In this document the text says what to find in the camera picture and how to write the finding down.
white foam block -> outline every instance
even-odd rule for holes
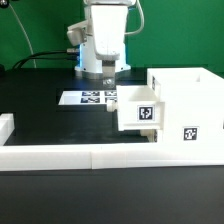
[[[14,128],[13,114],[2,114],[0,116],[0,146],[5,144]]]

black table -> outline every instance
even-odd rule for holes
[[[145,74],[136,70],[119,82],[142,85]],[[100,88],[99,81],[75,79],[72,70],[6,72],[0,111],[13,112],[16,125],[6,145],[144,142],[136,132],[118,133],[116,115],[105,106],[57,105],[64,89]],[[95,118],[83,125],[91,131],[100,117],[104,131],[83,133],[78,114]],[[0,223],[221,224],[223,189],[222,166],[1,172]]]
[[[117,84],[143,85],[146,70],[122,73]],[[103,90],[102,80],[79,79],[73,69],[18,69],[0,77],[0,113],[14,113],[6,145],[147,142],[139,131],[118,132],[106,105],[59,106],[64,90]]]

white robot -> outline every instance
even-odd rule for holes
[[[76,74],[90,79],[103,78],[105,85],[114,86],[115,73],[130,70],[126,64],[125,35],[139,33],[144,15],[139,0],[84,0],[86,20],[68,27],[73,46],[80,45],[80,63]],[[136,5],[141,27],[126,33],[128,9]]]

white container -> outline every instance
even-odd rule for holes
[[[147,80],[117,87],[119,130],[140,130],[154,142],[224,142],[222,78],[204,68],[169,68],[148,69]]]

green wall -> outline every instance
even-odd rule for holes
[[[141,0],[145,29],[126,38],[128,63],[136,67],[203,66],[224,72],[224,0]],[[35,52],[70,47],[67,26],[84,19],[82,0],[12,2]],[[139,26],[136,10],[128,30]],[[0,63],[6,68],[29,48],[10,9],[0,10]],[[38,67],[71,67],[69,61],[38,61]]]

